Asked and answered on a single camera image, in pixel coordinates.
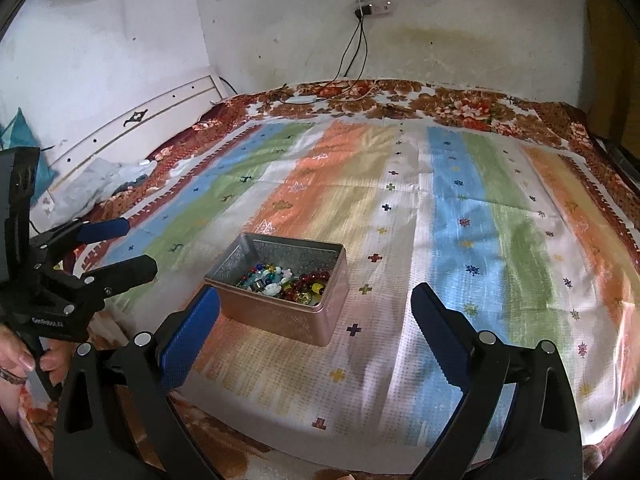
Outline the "person's left hand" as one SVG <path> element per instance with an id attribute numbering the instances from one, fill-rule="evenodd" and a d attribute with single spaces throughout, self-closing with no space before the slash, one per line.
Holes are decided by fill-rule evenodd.
<path id="1" fill-rule="evenodd" d="M 18 377 L 25 377 L 39 363 L 42 370 L 49 373 L 50 381 L 57 385 L 66 377 L 70 369 L 70 360 L 77 344 L 68 341 L 49 340 L 49 349 L 43 356 L 35 359 L 26 344 L 12 330 L 1 325 L 1 367 Z"/>

